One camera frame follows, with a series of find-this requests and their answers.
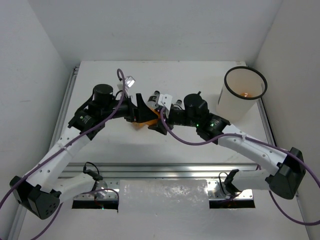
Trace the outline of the white bin with black rim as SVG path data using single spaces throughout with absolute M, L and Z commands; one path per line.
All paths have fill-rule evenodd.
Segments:
M 248 66 L 236 66 L 229 69 L 224 78 L 216 104 L 217 114 L 230 121 L 242 119 L 253 105 L 267 92 L 266 78 L 256 69 Z M 244 98 L 241 93 L 250 93 Z

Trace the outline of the right aluminium rail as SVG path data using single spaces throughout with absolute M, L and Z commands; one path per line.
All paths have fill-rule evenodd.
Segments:
M 275 136 L 273 134 L 273 130 L 266 112 L 266 108 L 262 99 L 257 101 L 257 107 L 259 110 L 259 114 L 262 120 L 263 129 L 266 135 L 267 143 L 273 146 L 277 146 Z

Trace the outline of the aluminium rail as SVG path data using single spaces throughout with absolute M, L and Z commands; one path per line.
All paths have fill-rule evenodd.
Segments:
M 259 110 L 259 114 L 262 120 L 263 129 L 266 135 L 267 143 L 273 146 L 277 146 L 275 136 L 273 134 L 273 130 L 266 112 L 266 108 L 262 99 L 257 101 L 257 107 Z
M 70 117 L 68 117 L 68 110 L 70 107 L 72 93 L 75 87 L 79 69 L 80 69 L 80 65 L 78 64 L 72 69 L 71 74 L 69 76 L 69 80 L 63 96 L 62 104 L 59 110 L 58 118 L 55 124 L 51 141 L 50 141 L 49 150 L 61 138 L 61 135 L 64 133 L 65 128 L 68 124 L 68 121 L 70 120 Z
M 104 179 L 213 179 L 224 176 L 234 169 L 241 171 L 254 171 L 254 163 L 70 163 L 60 175 L 61 178 L 71 178 L 83 171 L 86 167 L 99 173 Z

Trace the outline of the black label clear bottle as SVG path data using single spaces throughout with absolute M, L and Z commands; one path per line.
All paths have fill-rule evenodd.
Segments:
M 150 109 L 154 110 L 157 108 L 159 95 L 160 92 L 158 90 L 155 90 L 154 93 L 148 98 L 146 104 Z

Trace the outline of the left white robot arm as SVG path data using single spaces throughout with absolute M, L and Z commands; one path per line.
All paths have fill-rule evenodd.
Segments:
M 17 202 L 41 220 L 49 218 L 59 205 L 76 195 L 91 192 L 103 177 L 86 169 L 79 175 L 59 181 L 59 177 L 77 153 L 105 127 L 105 120 L 124 118 L 131 123 L 146 123 L 158 115 L 136 94 L 137 104 L 123 95 L 117 100 L 113 88 L 98 84 L 90 98 L 77 109 L 63 134 L 45 157 L 25 177 L 10 181 Z

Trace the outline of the orange bottle facing camera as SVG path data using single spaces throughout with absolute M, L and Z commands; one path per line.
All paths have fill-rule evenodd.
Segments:
M 140 130 L 145 126 L 152 126 L 152 125 L 156 124 L 158 122 L 158 120 L 160 119 L 160 113 L 155 109 L 152 109 L 152 111 L 156 114 L 156 116 L 157 116 L 156 119 L 152 119 L 152 120 L 145 121 L 145 122 L 142 122 L 142 123 L 133 122 L 132 123 L 133 128 L 135 130 Z

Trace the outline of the front aluminium rail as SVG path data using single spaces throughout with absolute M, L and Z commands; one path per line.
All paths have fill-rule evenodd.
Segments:
M 213 179 L 224 176 L 234 169 L 241 171 L 254 171 L 254 163 L 70 163 L 60 175 L 61 178 L 71 178 L 83 171 L 86 167 L 99 173 L 104 179 Z

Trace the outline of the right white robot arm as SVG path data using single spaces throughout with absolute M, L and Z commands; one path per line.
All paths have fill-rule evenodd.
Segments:
M 223 195 L 232 198 L 247 189 L 267 190 L 286 200 L 296 195 L 306 174 L 302 152 L 297 148 L 278 149 L 246 135 L 228 120 L 210 113 L 199 93 L 188 94 L 173 103 L 171 95 L 155 91 L 148 98 L 147 106 L 158 116 L 149 129 L 165 135 L 171 133 L 174 126 L 194 127 L 204 140 L 203 145 L 214 143 L 228 148 L 262 168 L 231 170 L 220 183 Z

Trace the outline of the left aluminium rail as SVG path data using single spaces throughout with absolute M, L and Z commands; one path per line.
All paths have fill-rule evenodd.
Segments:
M 70 120 L 70 117 L 68 117 L 68 110 L 70 107 L 72 93 L 75 87 L 79 69 L 80 69 L 80 65 L 78 64 L 72 69 L 71 74 L 69 76 L 69 80 L 63 96 L 62 104 L 59 110 L 58 118 L 55 124 L 51 141 L 50 141 L 49 150 L 61 138 L 61 135 L 64 133 L 65 128 L 68 124 L 68 121 Z

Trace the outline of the orange bottle front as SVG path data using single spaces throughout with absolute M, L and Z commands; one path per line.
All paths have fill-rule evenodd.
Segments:
M 252 97 L 252 95 L 248 92 L 242 92 L 239 95 L 243 98 L 251 98 Z

